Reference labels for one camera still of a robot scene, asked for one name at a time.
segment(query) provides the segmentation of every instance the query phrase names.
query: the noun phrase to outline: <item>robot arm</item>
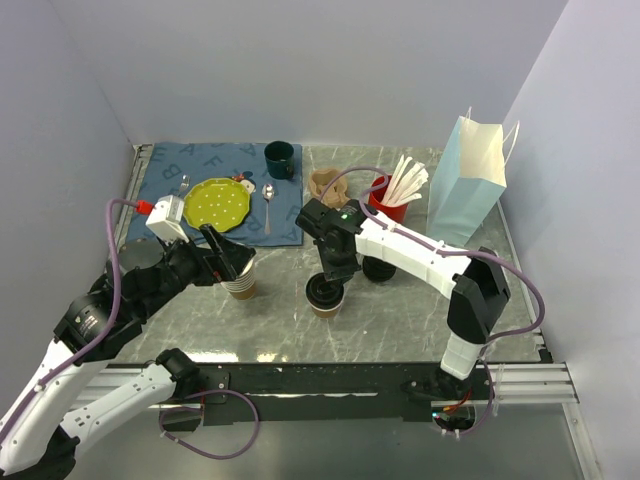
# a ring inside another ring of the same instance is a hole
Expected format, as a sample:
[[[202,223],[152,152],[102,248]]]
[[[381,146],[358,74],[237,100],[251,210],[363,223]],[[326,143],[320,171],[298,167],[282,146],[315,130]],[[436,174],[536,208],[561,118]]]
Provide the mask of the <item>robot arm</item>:
[[[63,479],[75,465],[75,458],[104,435],[155,403],[191,393],[198,368],[174,349],[163,352],[136,379],[91,405],[69,412],[89,381],[142,333],[142,326],[163,305],[188,285],[235,280],[255,255],[253,248],[225,239],[211,225],[200,228],[208,248],[185,240],[176,213],[172,209],[173,213],[163,212],[166,199],[160,199],[150,216],[152,230],[159,233],[158,242],[141,239],[121,250],[121,306],[115,325],[96,348],[41,387],[39,379],[106,328],[113,300],[110,267],[86,295],[72,302],[54,329],[40,368],[0,420],[0,478]],[[27,402],[32,392],[35,397]],[[17,409],[22,413],[9,425]]]
[[[382,212],[369,208],[385,224],[395,224]],[[356,200],[338,211],[312,199],[300,212],[297,224],[315,239],[326,288],[341,287],[350,280],[361,268],[356,254],[362,254],[364,273],[370,279],[386,280],[395,272],[389,267],[397,267],[449,299],[447,324],[451,335],[440,368],[458,381],[467,379],[511,296],[502,268],[480,259],[439,255],[443,242],[411,232],[434,247],[434,251],[428,250],[367,218]]]

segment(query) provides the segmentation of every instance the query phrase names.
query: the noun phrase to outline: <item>dark green mug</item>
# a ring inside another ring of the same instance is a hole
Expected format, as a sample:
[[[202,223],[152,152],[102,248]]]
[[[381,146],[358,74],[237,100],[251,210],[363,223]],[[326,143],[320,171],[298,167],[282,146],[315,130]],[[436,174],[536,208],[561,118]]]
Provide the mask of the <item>dark green mug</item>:
[[[277,180],[293,178],[293,145],[287,142],[271,142],[264,147],[269,175]]]

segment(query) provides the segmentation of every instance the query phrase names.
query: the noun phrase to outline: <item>light blue gift bag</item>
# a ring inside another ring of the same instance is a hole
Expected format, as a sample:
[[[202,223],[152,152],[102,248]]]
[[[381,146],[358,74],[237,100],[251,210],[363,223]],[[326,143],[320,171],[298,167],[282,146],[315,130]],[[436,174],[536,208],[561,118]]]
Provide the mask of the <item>light blue gift bag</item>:
[[[459,117],[429,190],[427,236],[464,246],[507,188],[504,175],[520,123],[503,138],[502,125]],[[505,157],[503,143],[513,133]]]

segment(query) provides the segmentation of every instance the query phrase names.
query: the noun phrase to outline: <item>polka dot plate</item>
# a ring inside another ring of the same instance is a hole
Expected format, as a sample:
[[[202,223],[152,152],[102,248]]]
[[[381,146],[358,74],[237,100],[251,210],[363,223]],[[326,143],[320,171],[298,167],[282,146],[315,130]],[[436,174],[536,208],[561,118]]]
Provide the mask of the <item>polka dot plate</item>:
[[[210,223],[219,232],[240,225],[251,209],[249,192],[230,178],[210,178],[185,197],[184,218],[193,228]]]

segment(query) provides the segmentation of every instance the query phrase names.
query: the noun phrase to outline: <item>gray floor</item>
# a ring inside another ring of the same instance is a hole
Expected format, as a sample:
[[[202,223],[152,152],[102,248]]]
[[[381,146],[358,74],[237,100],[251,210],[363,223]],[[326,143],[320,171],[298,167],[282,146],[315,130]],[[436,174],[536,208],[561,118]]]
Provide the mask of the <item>gray floor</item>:
[[[159,438],[158,413],[148,410],[89,450],[69,480],[584,478],[561,405],[501,406],[459,442],[435,428],[393,419],[265,422],[249,451],[219,462]],[[231,453],[251,430],[249,423],[203,427],[185,440]]]
[[[429,148],[304,148],[305,177],[313,169],[375,165],[392,172],[400,155],[428,164],[433,175],[440,151]],[[138,180],[144,173],[142,165]],[[373,173],[348,177],[349,193],[358,195]],[[420,233],[426,226],[428,192],[408,209],[405,225]],[[501,257],[513,255],[497,208],[489,214],[467,247],[485,246]],[[256,258],[257,295],[240,302],[220,286],[190,287],[160,310],[146,332],[121,352],[119,362],[143,362],[163,349],[179,347],[201,362],[367,362],[439,361],[446,347],[448,301],[432,287],[404,272],[383,285],[361,273],[347,284],[339,315],[320,320],[304,295],[307,279],[320,271],[310,238],[302,247],[261,248]],[[508,277],[512,299],[494,331],[530,324],[518,282]],[[502,339],[492,347],[494,362],[539,361],[539,335]]]

